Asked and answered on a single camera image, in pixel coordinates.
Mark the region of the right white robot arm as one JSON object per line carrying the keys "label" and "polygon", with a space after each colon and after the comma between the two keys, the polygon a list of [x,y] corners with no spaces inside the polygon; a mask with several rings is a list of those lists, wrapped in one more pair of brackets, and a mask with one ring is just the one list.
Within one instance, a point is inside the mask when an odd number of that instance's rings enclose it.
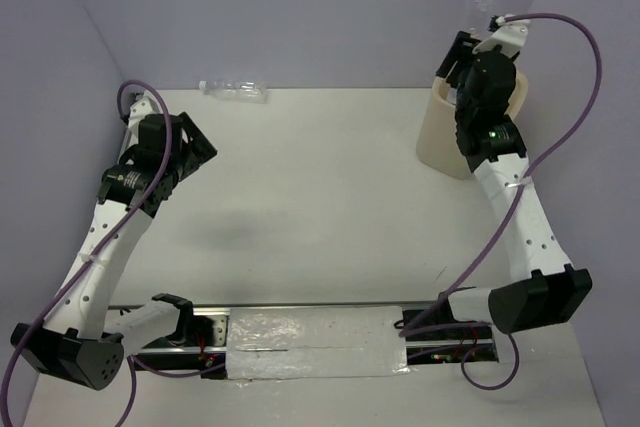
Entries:
{"label": "right white robot arm", "polygon": [[593,286],[548,222],[524,140],[507,113],[516,56],[504,42],[484,47],[460,31],[436,72],[456,91],[456,144],[502,224],[498,232],[510,272],[504,286],[448,295],[434,315],[437,331],[447,338],[458,337],[470,322],[491,323],[504,334],[566,323]]}

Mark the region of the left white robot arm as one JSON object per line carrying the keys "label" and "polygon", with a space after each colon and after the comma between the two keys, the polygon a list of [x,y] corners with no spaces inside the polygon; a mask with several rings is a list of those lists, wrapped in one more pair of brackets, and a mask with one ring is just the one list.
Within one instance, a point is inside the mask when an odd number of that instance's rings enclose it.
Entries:
{"label": "left white robot arm", "polygon": [[189,115],[149,114],[133,125],[136,144],[101,179],[89,233],[71,270],[90,267],[36,328],[19,323],[10,342],[39,373],[93,390],[106,388],[126,357],[164,338],[195,335],[191,301],[167,293],[109,321],[115,288],[136,245],[177,185],[217,154]]}

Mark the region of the large clear front bottle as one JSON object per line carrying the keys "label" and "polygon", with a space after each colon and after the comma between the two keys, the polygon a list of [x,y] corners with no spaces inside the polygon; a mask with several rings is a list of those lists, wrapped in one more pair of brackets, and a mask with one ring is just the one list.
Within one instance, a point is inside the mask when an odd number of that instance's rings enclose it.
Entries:
{"label": "large clear front bottle", "polygon": [[464,30],[474,38],[482,38],[491,19],[501,11],[501,0],[467,0]]}

